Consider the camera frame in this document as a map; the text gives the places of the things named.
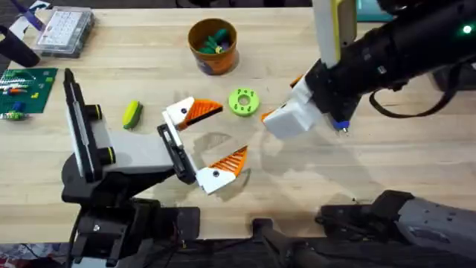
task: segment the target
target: green gear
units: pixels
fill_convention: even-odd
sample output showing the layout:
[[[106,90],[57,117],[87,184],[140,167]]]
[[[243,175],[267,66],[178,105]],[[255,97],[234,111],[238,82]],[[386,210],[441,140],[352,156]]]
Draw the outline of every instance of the green gear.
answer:
[[[239,101],[245,98],[248,103],[241,104]],[[236,89],[228,97],[228,105],[232,112],[239,116],[253,115],[260,106],[260,98],[256,92],[249,88]]]

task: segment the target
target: wooden tabletop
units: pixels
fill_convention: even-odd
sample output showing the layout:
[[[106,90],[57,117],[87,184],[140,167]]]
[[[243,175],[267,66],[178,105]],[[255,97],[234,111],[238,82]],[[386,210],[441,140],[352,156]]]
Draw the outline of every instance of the wooden tabletop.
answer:
[[[161,111],[185,97],[223,103],[224,112],[181,133],[198,163],[210,164],[247,144],[243,174],[207,196],[175,177],[140,194],[168,206],[198,206],[200,237],[247,237],[255,217],[271,217],[288,235],[322,235],[313,222],[326,204],[372,202],[383,190],[412,194],[476,210],[476,92],[461,92],[429,118],[380,115],[364,97],[349,136],[326,122],[281,141],[259,116],[287,98],[289,83],[319,58],[312,11],[283,9],[95,10],[97,24],[77,60],[44,58],[38,67],[60,68],[43,114],[0,122],[0,243],[67,241],[78,205],[61,200],[61,168],[71,155],[65,119],[63,70],[73,70],[86,103],[103,107],[111,130],[122,130],[127,104],[144,104],[137,133],[158,135]],[[187,33],[200,19],[219,17],[238,31],[239,64],[211,77],[200,72]],[[375,25],[359,25],[359,33]],[[29,30],[26,42],[36,33]],[[256,115],[227,109],[238,87],[258,92]],[[412,80],[379,100],[396,112],[415,113],[439,100],[429,76]]]

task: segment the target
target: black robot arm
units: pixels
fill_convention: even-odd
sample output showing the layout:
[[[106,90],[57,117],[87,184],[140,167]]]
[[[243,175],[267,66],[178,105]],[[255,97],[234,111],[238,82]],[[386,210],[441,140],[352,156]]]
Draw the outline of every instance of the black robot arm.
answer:
[[[330,113],[336,122],[349,121],[363,94],[380,89],[398,91],[413,77],[473,60],[476,1],[415,2],[414,7],[398,12],[392,22],[343,48],[336,66],[327,68],[319,60],[312,67],[305,79],[322,113]],[[456,68],[450,83],[455,83],[458,74]],[[382,107],[378,110],[396,118],[425,116],[442,109],[452,95],[448,93],[434,108],[419,115],[399,117]]]

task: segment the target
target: green led light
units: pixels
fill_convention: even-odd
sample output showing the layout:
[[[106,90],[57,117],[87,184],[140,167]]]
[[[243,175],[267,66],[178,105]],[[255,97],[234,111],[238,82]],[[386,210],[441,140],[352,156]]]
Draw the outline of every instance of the green led light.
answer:
[[[471,27],[470,25],[466,25],[465,27],[463,27],[463,32],[465,34],[470,34],[472,31],[473,31],[473,27]]]

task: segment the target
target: pen holder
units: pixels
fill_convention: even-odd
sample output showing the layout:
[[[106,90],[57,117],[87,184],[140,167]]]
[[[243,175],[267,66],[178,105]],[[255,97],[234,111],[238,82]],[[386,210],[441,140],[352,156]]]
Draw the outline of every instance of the pen holder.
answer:
[[[201,53],[199,50],[207,38],[220,29],[227,30],[230,47],[219,54]],[[197,65],[205,74],[224,74],[237,60],[237,31],[223,19],[204,19],[197,22],[188,33],[188,43]]]
[[[33,67],[39,62],[38,55],[21,41],[8,28],[0,25],[0,34],[5,38],[0,41],[0,54],[23,67]]]

